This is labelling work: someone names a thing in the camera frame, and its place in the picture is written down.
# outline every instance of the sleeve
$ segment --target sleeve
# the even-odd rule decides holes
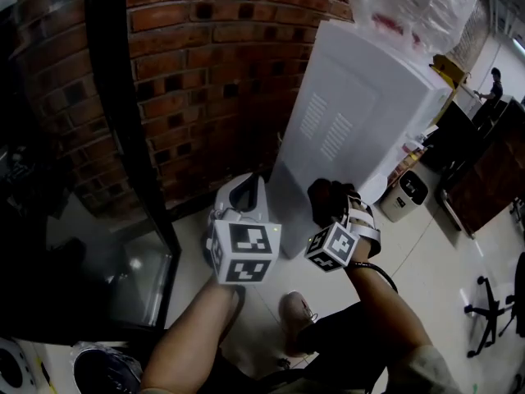
[[[420,347],[389,369],[386,393],[397,392],[461,394],[443,356],[433,346]]]

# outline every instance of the trash can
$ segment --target trash can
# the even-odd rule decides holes
[[[414,171],[407,171],[379,206],[392,222],[398,222],[423,204],[427,195],[427,185]]]

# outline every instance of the cable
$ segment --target cable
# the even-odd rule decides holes
[[[397,286],[395,285],[394,281],[390,278],[388,274],[386,274],[385,270],[383,270],[381,267],[377,267],[375,264],[359,263],[357,261],[350,261],[350,264],[348,265],[348,267],[349,268],[371,268],[372,270],[376,270],[392,286],[392,289],[394,289],[395,293],[398,293]]]

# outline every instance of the dark pants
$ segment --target dark pants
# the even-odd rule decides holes
[[[299,348],[319,356],[302,373],[294,373],[294,378],[371,391],[386,367],[386,358],[370,327],[361,303],[357,303],[305,328],[298,337]],[[268,387],[244,375],[219,352],[210,377],[199,391],[211,392],[263,393]]]

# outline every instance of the chair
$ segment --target chair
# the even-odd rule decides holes
[[[504,332],[507,330],[509,325],[514,321],[515,318],[517,318],[518,323],[516,324],[516,333],[521,337],[525,337],[525,325],[524,322],[521,320],[521,317],[523,316],[523,307],[525,305],[525,300],[523,298],[523,296],[525,295],[525,284],[523,281],[524,278],[525,253],[521,253],[521,255],[519,256],[518,266],[516,267],[516,275],[514,278],[514,295],[507,296],[505,303],[509,306],[502,309],[500,309],[500,302],[494,299],[491,284],[489,283],[488,279],[483,276],[480,276],[477,279],[478,285],[482,285],[483,283],[485,283],[486,285],[486,294],[489,301],[489,308],[475,308],[473,305],[465,306],[464,311],[466,314],[470,314],[472,312],[475,314],[480,314],[483,317],[485,317],[487,321],[486,329],[483,333],[482,341],[479,347],[477,348],[477,350],[469,351],[467,353],[468,358],[473,358],[474,356],[479,355],[484,347],[490,347],[495,343],[495,333],[498,325],[498,317],[509,310],[512,310],[510,321],[505,326],[505,328],[499,333],[498,336],[503,336]],[[492,341],[487,341],[489,335],[492,335]]]

